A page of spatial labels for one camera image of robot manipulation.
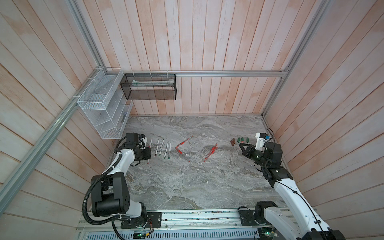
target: white marker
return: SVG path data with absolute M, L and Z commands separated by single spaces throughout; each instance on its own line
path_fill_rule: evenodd
M 169 143 L 169 153 L 168 153 L 168 159 L 170 158 L 170 143 Z
M 159 152 L 159 155 L 161 156 L 161 150 L 163 149 L 163 143 L 164 143 L 164 139 L 163 141 L 161 142 L 161 147 L 160 147 L 160 152 Z
M 157 148 L 156 148 L 156 153 L 155 156 L 157 156 L 157 150 L 159 149 L 159 141 L 157 141 Z
M 165 157 L 166 157 L 166 155 L 167 155 L 168 144 L 169 144 L 169 142 L 167 142 L 167 147 L 166 147 L 166 152 L 164 153 L 164 158 L 165 158 Z

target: marble table surface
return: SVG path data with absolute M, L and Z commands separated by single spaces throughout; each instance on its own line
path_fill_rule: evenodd
M 256 132 L 266 132 L 261 116 L 130 117 L 127 132 L 145 134 L 148 143 L 152 139 L 151 159 L 126 174 L 131 199 L 148 210 L 255 207 L 263 200 L 286 206 L 253 161 L 230 143 L 248 137 L 255 144 Z M 163 158 L 165 147 L 155 156 L 158 139 L 172 143 L 170 159 Z M 204 162 L 216 143 L 218 149 Z

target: black cable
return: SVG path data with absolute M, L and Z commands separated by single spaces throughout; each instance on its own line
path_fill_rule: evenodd
M 89 196 L 91 195 L 91 192 L 92 190 L 94 189 L 94 187 L 101 181 L 105 178 L 105 176 L 108 175 L 108 173 L 110 173 L 115 166 L 117 166 L 117 164 L 120 162 L 120 159 L 122 158 L 122 154 L 119 155 L 118 159 L 116 160 L 116 162 L 112 165 L 112 167 L 108 168 L 107 171 L 105 171 L 103 174 L 101 174 L 92 184 L 91 186 L 88 188 L 87 190 L 87 193 L 85 194 L 84 196 L 84 200 L 83 200 L 83 205 L 82 205 L 82 212 L 83 212 L 83 217 L 84 219 L 92 224 L 92 225 L 101 225 L 101 224 L 105 224 L 109 221 L 112 221 L 112 220 L 115 220 L 115 219 L 118 219 L 120 218 L 119 215 L 115 215 L 113 217 L 110 217 L 110 218 L 107 218 L 107 219 L 104 219 L 104 220 L 101 220 L 101 221 L 96 221 L 96 220 L 93 220 L 91 219 L 91 217 L 88 215 L 88 211 L 87 211 L 87 204 L 88 204 L 88 198 Z
M 258 233 L 258 231 L 259 231 L 259 229 L 256 229 L 256 231 L 255 231 L 255 235 L 254 235 L 254 237 L 253 237 L 253 240 L 256 239 L 256 233 Z
M 278 183 L 280 183 L 281 185 L 287 187 L 287 188 L 290 189 L 293 193 L 295 193 L 295 194 L 297 194 L 297 195 L 300 196 L 300 198 L 305 202 L 305 204 L 307 205 L 307 207 L 310 209 L 310 211 L 311 211 L 313 217 L 314 217 L 315 220 L 316 220 L 316 223 L 319 225 L 319 227 L 320 227 L 320 229 L 321 229 L 321 232 L 323 233 L 323 238 L 324 238 L 325 240 L 327 240 L 327 237 L 325 236 L 324 230 L 323 230 L 323 228 L 322 228 L 321 225 L 320 225 L 320 221 L 317 220 L 316 215 L 313 213 L 312 208 L 309 206 L 309 204 L 308 204 L 307 201 L 304 199 L 304 197 L 301 196 L 300 194 L 298 194 L 297 191 L 295 191 L 295 190 L 293 190 L 292 188 L 288 187 L 287 185 L 285 185 L 285 184 L 283 184 L 283 183 L 281 183 L 281 182 L 278 182 Z
M 118 229 L 117 229 L 116 226 L 115 226 L 115 219 L 112 220 L 112 228 L 113 228 L 113 230 L 115 231 L 116 236 L 117 236 L 120 240 L 125 240 L 125 239 L 119 234 Z
M 255 162 L 253 162 L 253 165 L 255 166 L 255 168 L 256 168 L 259 172 L 263 172 L 263 171 L 259 170 L 259 169 L 256 167 Z

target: wood plank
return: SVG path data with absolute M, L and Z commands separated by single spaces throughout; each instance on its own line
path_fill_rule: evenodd
M 96 172 L 103 172 L 105 166 L 93 156 L 83 144 L 79 142 L 66 128 L 64 128 L 57 140 L 66 146 L 71 152 L 73 152 L 78 158 L 88 164 Z
M 347 44 L 346 41 L 353 37 L 351 36 L 351 34 L 354 33 L 356 27 L 358 27 L 359 23 L 367 14 L 369 8 L 372 6 L 373 3 L 374 2 L 366 2 L 365 4 L 365 2 L 358 2 L 355 5 L 354 9 L 351 11 L 344 23 L 341 25 L 340 29 L 332 38 L 329 45 L 325 48 L 324 52 L 319 57 L 314 67 L 305 77 L 303 83 L 297 90 L 297 94 L 295 94 L 290 99 L 290 102 L 287 104 L 286 108 L 282 111 L 279 118 L 276 120 L 276 125 L 278 126 L 280 122 L 283 121 L 284 118 L 286 118 L 286 121 L 284 121 L 284 123 L 277 131 L 276 137 L 280 137 L 281 132 L 284 132 L 287 129 L 287 127 L 294 120 L 294 118 L 296 118 L 298 114 L 303 110 L 303 108 L 305 107 L 304 105 L 308 104 L 310 99 L 313 98 L 316 92 L 319 91 L 319 89 L 324 85 L 326 80 L 331 76 L 324 74 L 326 73 L 325 71 L 327 71 L 327 68 L 333 68 L 334 71 L 337 69 L 334 65 L 329 65 L 330 61 L 333 61 L 333 59 L 337 58 L 340 54 L 347 53 L 343 50 L 345 49 L 345 46 Z M 351 46 L 352 48 L 348 51 L 348 54 L 353 50 L 353 48 L 358 44 L 358 41 L 360 41 L 363 36 L 364 35 L 361 35 L 358 39 L 356 39 L 355 44 Z M 347 55 L 344 55 L 343 58 L 339 58 L 340 62 L 333 62 L 333 64 L 339 66 L 346 57 Z
M 10 157 L 13 157 L 18 161 L 21 161 L 24 158 L 24 156 L 27 154 L 27 152 L 32 148 L 32 145 L 30 145 L 28 142 L 26 142 L 16 134 L 12 133 L 11 131 L 3 127 L 3 125 L 0 125 L 0 133 L 4 137 L 3 140 L 1 140 L 0 151 L 2 151 L 3 153 L 7 154 Z M 53 143 L 53 147 L 51 147 L 48 150 L 48 152 L 52 152 L 51 157 L 58 156 L 54 158 L 56 161 L 58 161 L 59 163 L 61 163 L 62 165 L 64 165 L 74 173 L 77 173 L 82 178 L 87 179 L 87 181 L 90 181 L 94 175 L 97 175 L 97 173 L 94 170 L 88 167 L 79 158 L 74 156 L 72 152 L 68 150 L 66 151 L 66 150 L 67 149 L 62 144 L 60 144 L 58 141 L 55 141 Z M 49 161 L 50 161 L 49 158 L 43 157 L 41 162 L 46 162 L 47 164 L 45 167 L 39 167 L 40 166 L 39 164 L 37 166 L 37 169 L 39 169 L 41 172 L 45 173 L 46 175 L 58 181 L 61 181 L 62 178 L 64 178 L 65 181 L 63 181 L 63 183 L 68 184 L 73 189 L 76 189 L 79 191 L 84 190 L 83 181 L 76 182 L 78 178 L 72 177 L 73 174 L 67 171 L 67 169 L 63 169 L 62 167 L 58 166 L 55 163 L 49 163 Z
M 81 66 L 83 67 L 85 74 L 88 76 L 88 73 L 91 73 L 93 71 L 93 68 L 89 63 L 83 48 L 80 46 L 80 43 L 77 40 L 71 26 L 69 25 L 69 22 L 63 13 L 63 9 L 57 1 L 44 1 L 49 11 L 51 12 L 53 18 L 56 20 L 56 23 L 58 24 L 59 28 L 63 33 L 65 33 L 64 37 L 66 38 L 67 42 L 71 46 L 71 49 L 73 50 Z
M 175 104 L 175 114 L 182 114 L 182 88 L 181 88 L 181 78 L 176 78 L 176 100 L 174 101 Z
M 272 8 L 271 15 L 269 17 L 266 29 L 263 34 L 263 38 L 260 42 L 259 50 L 257 51 L 255 62 L 253 63 L 252 70 L 265 70 L 263 68 L 265 58 L 267 57 L 268 52 L 274 51 L 271 50 L 271 45 L 274 42 L 276 32 L 279 28 L 282 17 L 284 16 L 285 9 L 287 8 L 288 2 L 286 0 L 276 0 Z M 266 68 L 272 67 L 273 63 L 269 63 L 270 66 L 266 65 Z
M 87 78 L 87 74 L 82 68 L 79 60 L 77 59 L 75 53 L 73 52 L 71 46 L 67 42 L 64 33 L 60 30 L 58 24 L 56 23 L 54 17 L 50 13 L 47 5 L 45 5 L 43 0 L 28 0 L 32 9 L 36 15 L 39 17 L 40 21 L 48 31 L 49 35 L 53 38 L 57 47 L 60 49 L 67 62 L 77 75 L 79 79 Z
M 36 170 L 83 194 L 87 192 L 90 185 L 87 180 L 61 165 L 48 155 L 43 156 L 36 166 Z
M 217 33 L 214 70 L 223 70 L 224 67 L 225 54 L 227 52 L 227 45 L 232 25 L 233 12 L 235 10 L 235 3 L 236 1 L 234 0 L 225 0 L 222 4 L 220 23 Z
M 324 220 L 368 212 L 382 207 L 384 184 L 316 206 Z
M 93 54 L 91 53 L 91 50 L 86 43 L 86 40 L 84 38 L 84 35 L 80 32 L 79 26 L 75 22 L 75 18 L 71 13 L 71 10 L 69 9 L 68 5 L 60 0 L 56 0 L 56 2 L 59 4 L 60 8 L 62 9 L 65 18 L 67 19 L 69 25 L 71 26 L 71 29 L 73 33 L 76 36 L 77 41 L 79 42 L 81 49 L 84 51 L 84 54 L 86 55 L 89 64 L 91 65 L 91 72 L 85 72 L 88 76 L 92 73 L 93 69 L 96 68 L 98 65 L 96 63 L 96 60 L 93 57 Z
M 177 0 L 164 1 L 169 42 L 170 68 L 180 70 L 179 13 Z
M 182 112 L 191 114 L 192 107 L 192 78 L 181 78 Z
M 75 227 L 57 225 L 34 219 L 4 214 L 0 218 L 0 231 L 5 239 L 41 239 L 68 240 L 75 236 Z
M 102 141 L 100 135 L 94 131 L 92 125 L 90 125 L 87 120 L 81 115 L 80 110 L 77 110 L 73 113 L 71 120 L 81 129 L 81 131 L 97 147 L 97 149 L 99 149 L 103 156 L 108 159 L 111 150 Z
M 292 71 L 289 77 L 290 79 L 287 79 L 287 84 L 285 84 L 286 90 L 281 92 L 276 98 L 276 101 L 281 102 L 281 104 L 279 104 L 279 106 L 273 106 L 266 116 L 266 120 L 273 130 L 277 130 L 276 125 L 274 125 L 276 119 L 302 83 L 303 78 L 308 74 L 319 56 L 323 53 L 327 44 L 331 41 L 332 37 L 335 35 L 355 4 L 356 1 L 334 2 L 331 9 L 328 11 L 327 18 L 324 19 L 317 29 L 313 39 L 295 67 L 296 69 L 300 69 L 300 71 Z
M 327 76 L 329 74 L 329 76 L 331 76 L 331 74 L 334 73 L 334 71 L 336 70 L 336 68 L 339 66 L 339 64 L 341 64 L 341 61 L 344 60 L 344 58 L 352 51 L 352 49 L 358 44 L 358 42 L 361 40 L 361 38 L 366 34 L 366 32 L 368 31 L 368 29 L 376 22 L 376 20 L 381 16 L 382 12 L 384 11 L 384 3 L 382 2 L 376 2 L 376 4 L 372 7 L 372 9 L 370 10 L 370 12 L 367 14 L 367 16 L 363 19 L 363 21 L 360 23 L 360 25 L 355 29 L 355 31 L 352 33 L 351 37 L 346 41 L 346 43 L 343 45 L 343 47 L 341 48 L 341 50 L 336 54 L 336 56 L 333 58 L 333 60 L 331 61 L 331 63 L 328 65 L 328 67 L 325 69 L 325 71 L 323 72 L 323 74 L 319 77 L 318 80 L 320 80 L 321 78 L 324 78 L 324 76 Z M 363 98 L 361 98 L 360 100 L 358 100 L 360 97 L 359 94 L 357 94 L 357 92 L 351 94 L 351 96 L 348 97 L 348 100 L 350 102 L 352 101 L 356 101 L 355 105 L 357 103 L 359 103 L 359 101 L 361 101 Z M 343 116 L 345 113 L 347 113 L 350 109 L 352 109 L 352 107 L 354 107 L 354 105 L 348 105 L 349 102 L 347 102 L 347 105 L 343 105 L 343 106 L 338 106 L 337 109 L 339 109 L 339 112 L 335 112 L 335 114 L 338 114 L 338 113 L 342 113 L 344 112 L 342 115 L 339 115 L 339 118 L 341 116 Z M 335 117 L 335 114 L 331 114 L 329 116 L 329 119 L 332 119 Z M 306 137 L 307 139 L 310 139 L 309 137 L 311 137 L 311 139 L 313 139 L 313 134 L 312 132 Z M 286 149 L 287 151 L 290 151 L 288 155 L 286 155 L 286 159 L 287 161 L 290 161 L 295 155 L 297 155 L 300 151 L 302 151 L 306 146 L 303 146 L 303 142 L 300 142 L 296 147 L 294 147 L 294 150 L 292 150 L 292 146 L 291 144 L 294 144 L 295 142 L 294 141 L 290 141 L 286 144 Z
M 317 126 L 328 114 L 330 114 L 336 106 L 341 104 L 353 91 L 358 88 L 370 75 L 372 75 L 379 67 L 384 63 L 384 60 L 381 59 L 381 54 L 384 54 L 384 42 L 380 43 L 372 53 L 347 77 L 347 79 L 340 85 L 337 86 L 337 89 L 330 96 L 326 95 L 328 99 L 323 101 L 323 104 L 312 114 L 308 120 L 300 125 L 298 131 L 295 134 L 301 134 L 306 136 L 310 131 L 312 131 L 315 126 Z M 326 83 L 325 86 L 328 89 L 334 89 L 334 87 Z M 319 94 L 324 94 L 323 89 L 319 91 Z M 280 143 L 286 143 L 286 134 L 280 138 Z
M 170 70 L 167 21 L 164 1 L 151 1 L 150 7 L 153 29 L 155 32 L 157 55 L 159 58 L 159 67 L 160 70 Z M 159 114 L 174 113 L 174 106 L 172 101 L 157 100 L 156 102 L 159 109 Z
M 256 31 L 256 26 L 260 17 L 263 3 L 263 0 L 256 0 L 250 2 L 234 70 L 244 70 L 245 62 L 247 60 L 252 39 Z M 247 79 L 248 78 L 231 79 L 229 87 L 230 91 L 228 91 L 224 113 L 237 113 L 237 109 L 240 104 L 241 97 L 243 96 Z
M 65 128 L 104 166 L 108 162 L 109 156 L 104 156 L 100 150 L 88 139 L 81 129 L 72 121 L 69 120 Z
M 114 48 L 112 46 L 111 40 L 109 39 L 107 30 L 105 29 L 103 19 L 100 15 L 100 12 L 95 0 L 83 0 L 83 2 L 93 22 L 93 26 L 98 35 L 98 38 L 100 39 L 100 42 L 103 45 L 103 49 L 108 58 L 109 64 L 113 68 L 119 68 L 120 67 L 119 61 L 117 59 Z
M 302 166 L 293 170 L 292 173 L 295 176 L 296 182 L 303 180 L 304 178 L 352 152 L 356 148 L 364 145 L 373 138 L 381 135 L 384 132 L 384 126 L 380 126 L 377 121 L 379 121 L 379 119 L 383 116 L 384 108 L 354 127 L 347 134 L 339 138 L 336 142 L 311 158 Z
M 129 62 L 127 51 L 124 47 L 123 40 L 119 31 L 119 27 L 112 9 L 110 1 L 96 0 L 96 4 L 99 8 L 105 29 L 111 40 L 112 47 L 116 54 L 119 66 L 123 70 L 131 70 L 131 64 Z
M 207 1 L 207 16 L 205 20 L 203 70 L 213 70 L 216 53 L 217 34 L 220 24 L 222 0 Z
M 337 218 L 327 221 L 332 229 L 340 230 L 343 235 L 348 237 L 364 237 L 370 235 L 383 235 L 384 228 L 384 209 L 356 214 L 348 217 Z
M 249 5 L 234 70 L 244 70 L 263 4 L 264 0 L 253 0 Z
M 91 181 L 93 176 L 99 175 L 102 172 L 93 170 L 59 141 L 53 142 L 47 151 L 47 155 L 87 181 Z
M 290 0 L 286 9 L 284 11 L 284 15 L 281 18 L 279 27 L 276 31 L 276 34 L 273 38 L 273 42 L 271 47 L 265 57 L 263 63 L 263 70 L 271 70 L 275 64 L 277 56 L 279 55 L 281 48 L 285 42 L 285 39 L 288 36 L 288 33 L 293 26 L 293 22 L 296 19 L 296 16 L 301 8 L 303 0 Z
M 23 67 L 39 82 L 49 95 L 60 106 L 64 107 L 69 101 L 62 89 L 52 79 L 49 73 L 33 55 L 29 48 L 23 43 L 10 25 L 0 16 L 0 42 L 15 56 Z
M 208 113 L 216 113 L 216 104 L 218 100 L 218 92 L 220 90 L 221 78 L 212 77 L 211 91 L 209 94 L 209 109 Z
M 234 56 L 238 55 L 249 6 L 250 6 L 250 1 L 237 1 L 235 4 L 232 24 L 229 32 L 227 51 L 225 53 L 225 59 L 224 59 L 224 66 L 223 66 L 224 70 L 233 70 L 235 67 L 235 63 L 237 59 Z M 224 113 L 228 94 L 230 92 L 236 92 L 235 89 L 233 90 L 231 89 L 230 91 L 231 80 L 232 78 L 222 78 L 220 82 L 218 101 L 216 105 L 216 113 Z
M 5 214 L 76 227 L 81 212 L 19 191 L 7 207 Z
M 143 34 L 140 27 L 139 15 L 136 8 L 135 0 L 125 0 L 126 9 L 128 12 L 128 18 L 131 23 L 133 37 L 135 39 L 137 53 L 140 59 L 140 65 L 142 70 L 149 70 L 148 57 L 146 47 L 144 44 Z
M 231 79 L 231 77 L 221 78 L 215 113 L 224 113 Z
M 96 32 L 95 26 L 93 25 L 91 17 L 88 13 L 87 7 L 85 6 L 83 0 L 76 1 L 76 3 L 79 6 L 81 15 L 83 16 L 83 19 L 85 21 L 85 24 L 87 25 L 89 33 L 91 34 L 93 41 L 95 42 L 96 48 L 99 51 L 99 54 L 100 54 L 102 62 L 104 63 L 104 66 L 110 68 L 111 64 L 109 63 L 107 54 L 103 48 L 103 45 L 101 44 L 100 38 Z
M 260 13 L 259 20 L 257 22 L 257 27 L 255 34 L 252 39 L 252 44 L 249 49 L 249 53 L 247 55 L 247 60 L 245 61 L 244 70 L 251 70 L 253 63 L 256 58 L 256 54 L 259 50 L 260 42 L 262 41 L 264 31 L 266 29 L 266 25 L 268 23 L 269 17 L 271 15 L 271 11 L 275 0 L 272 1 L 264 1 L 262 11 Z
M 24 18 L 28 21 L 29 25 L 33 28 L 45 47 L 52 54 L 57 64 L 59 64 L 60 68 L 71 81 L 72 85 L 76 89 L 79 89 L 81 87 L 81 79 L 76 76 L 64 55 L 57 47 L 56 43 L 43 26 L 40 19 L 37 17 L 31 5 L 27 2 L 27 0 L 15 0 L 14 3 L 17 5 L 17 8 L 23 14 Z
M 255 88 L 257 79 L 258 79 L 257 77 L 247 78 L 247 82 L 245 84 L 245 90 L 242 94 L 239 106 L 237 108 L 237 113 L 245 113 L 245 110 L 247 109 L 247 106 L 248 106 L 249 99 L 253 94 L 253 91 L 254 91 L 253 89 Z
M 383 82 L 381 78 L 381 71 L 377 73 L 378 74 L 376 75 L 376 77 L 373 77 L 373 79 L 376 79 L 375 85 L 379 85 Z M 379 110 L 383 106 L 383 91 L 384 84 L 382 84 L 375 91 L 373 91 L 368 97 L 366 97 L 363 101 L 356 105 L 356 107 L 351 109 L 351 111 L 345 114 L 329 129 L 319 135 L 316 140 L 314 140 L 311 144 L 308 145 L 308 147 L 306 147 L 291 161 L 289 161 L 291 170 L 295 170 L 296 168 L 298 168 L 298 166 L 303 164 L 306 159 L 309 159 L 324 150 L 335 140 L 339 139 L 341 136 L 346 134 L 349 130 L 361 123 L 371 114 Z
M 368 165 L 369 163 L 374 162 L 377 159 L 382 158 L 384 156 L 384 152 L 380 147 L 382 146 L 383 141 L 384 141 L 384 136 L 382 135 L 376 139 L 373 139 L 369 143 L 354 150 L 353 152 L 347 154 L 346 156 L 342 157 L 336 162 L 328 165 L 322 170 L 316 172 L 315 174 L 312 174 L 305 180 L 299 182 L 297 184 L 298 187 L 302 192 L 304 192 L 308 196 L 311 196 L 313 192 L 322 192 L 323 191 L 322 189 L 327 190 L 328 189 L 327 184 L 332 180 L 335 180 L 340 177 L 341 178 L 346 177 L 346 179 L 350 179 L 353 176 L 357 176 L 363 173 L 365 174 L 365 170 L 356 170 L 356 169 L 363 167 L 364 165 Z M 371 175 L 371 177 L 375 179 L 377 179 L 376 178 L 377 176 L 378 175 Z M 377 184 L 380 184 L 380 182 L 375 182 L 373 185 L 371 184 L 370 187 L 375 186 Z M 320 203 L 326 202 L 329 200 L 328 195 L 325 195 L 324 197 L 325 198 L 323 200 L 319 199 Z
M 239 83 L 239 86 L 237 88 L 237 93 L 236 93 L 236 97 L 235 97 L 235 101 L 233 103 L 231 113 L 237 113 L 238 112 L 238 108 L 240 106 L 241 99 L 242 99 L 243 94 L 245 92 L 245 89 L 246 89 L 245 87 L 247 85 L 247 82 L 248 82 L 248 77 L 242 77 L 240 79 L 240 83 Z
M 2 65 L 0 65 L 0 78 L 0 92 L 8 99 L 44 128 L 47 128 L 53 122 L 55 117 Z
M 0 93 L 0 122 L 34 145 L 45 129 Z
M 179 13 L 177 7 L 177 0 L 164 1 L 165 3 L 165 12 L 166 12 L 166 22 L 167 22 L 167 32 L 168 32 L 168 43 L 169 43 L 169 57 L 170 57 L 170 68 L 171 70 L 180 70 L 180 39 L 179 39 Z M 178 88 L 179 78 L 176 78 L 176 88 Z M 169 101 L 166 101 L 167 113 L 175 114 L 182 113 L 182 103 L 181 99 L 172 101 L 172 104 L 169 104 Z
M 203 67 L 206 13 L 207 13 L 206 0 L 193 2 L 192 70 L 202 70 L 202 67 Z
M 209 99 L 211 94 L 211 83 L 212 78 L 203 77 L 201 78 L 200 88 L 200 114 L 207 114 L 209 109 Z
M 192 78 L 191 85 L 191 113 L 198 114 L 200 112 L 200 98 L 201 98 L 201 78 Z
M 283 63 L 286 60 L 291 48 L 293 47 L 295 40 L 299 38 L 299 33 L 300 33 L 300 30 L 303 28 L 303 25 L 311 17 L 310 11 L 314 6 L 314 3 L 315 3 L 315 0 L 303 1 L 300 7 L 300 10 L 297 13 L 296 18 L 289 30 L 289 33 L 285 38 L 283 46 L 280 49 L 279 55 L 277 56 L 276 61 L 273 64 L 272 70 L 284 69 Z
M 179 15 L 182 16 L 179 18 L 180 66 L 181 66 L 181 70 L 191 70 L 192 69 L 192 40 L 193 40 L 193 34 L 192 34 L 193 2 L 179 1 L 178 7 L 179 7 Z M 182 82 L 184 81 L 189 81 L 189 78 L 182 78 Z
M 253 113 L 262 113 L 263 105 L 268 100 L 268 94 L 271 92 L 272 86 L 278 81 L 279 78 L 276 77 L 268 77 L 264 83 L 263 89 L 257 99 L 255 107 L 253 109 Z
M 384 61 L 376 53 L 383 53 L 384 41 L 377 45 L 376 48 L 372 46 L 375 45 L 375 43 L 377 43 L 378 41 L 380 40 L 363 39 L 360 42 L 361 45 L 359 44 L 355 48 L 355 50 L 349 55 L 349 57 L 344 61 L 340 68 L 333 74 L 333 76 L 331 76 L 329 81 L 324 84 L 324 86 L 320 89 L 317 95 L 304 108 L 304 110 L 295 119 L 291 126 L 287 128 L 283 135 L 281 135 L 281 137 L 279 138 L 279 142 L 281 145 L 284 145 L 287 140 L 291 138 L 291 136 L 293 136 L 294 134 L 298 134 L 298 132 L 302 133 L 301 131 L 303 131 L 306 133 L 306 136 L 308 132 L 306 132 L 305 129 L 306 126 L 309 124 L 307 120 L 310 119 L 312 116 L 318 116 L 318 114 L 314 114 L 318 109 L 319 111 L 327 109 L 327 107 L 329 109 L 330 103 L 332 103 L 332 105 L 335 104 L 335 106 L 331 106 L 331 110 L 327 111 L 327 114 L 325 114 L 324 117 L 328 115 L 337 105 L 339 105 L 345 98 L 347 98 L 349 94 L 353 92 L 354 89 L 356 89 L 381 64 L 383 64 Z M 344 97 L 335 96 L 337 93 L 342 92 L 344 88 L 346 88 L 345 93 L 343 93 Z
M 151 7 L 148 0 L 136 2 L 137 12 L 139 14 L 141 31 L 144 39 L 145 48 L 147 51 L 148 63 L 150 70 L 160 70 L 159 61 L 157 58 L 156 40 L 153 29 Z
M 135 39 L 131 28 L 131 22 L 128 18 L 127 8 L 124 0 L 111 1 L 120 35 L 124 43 L 125 51 L 128 56 L 129 64 L 132 70 L 141 70 L 139 54 L 135 45 Z

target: marker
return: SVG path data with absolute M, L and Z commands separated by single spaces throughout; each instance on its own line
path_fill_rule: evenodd
M 156 148 L 156 153 L 155 156 L 157 156 L 157 150 L 159 149 L 159 141 L 157 141 L 157 148 Z
M 165 157 L 166 157 L 166 155 L 167 155 L 168 144 L 169 144 L 169 142 L 167 142 L 166 152 L 164 153 L 164 159 L 165 159 Z

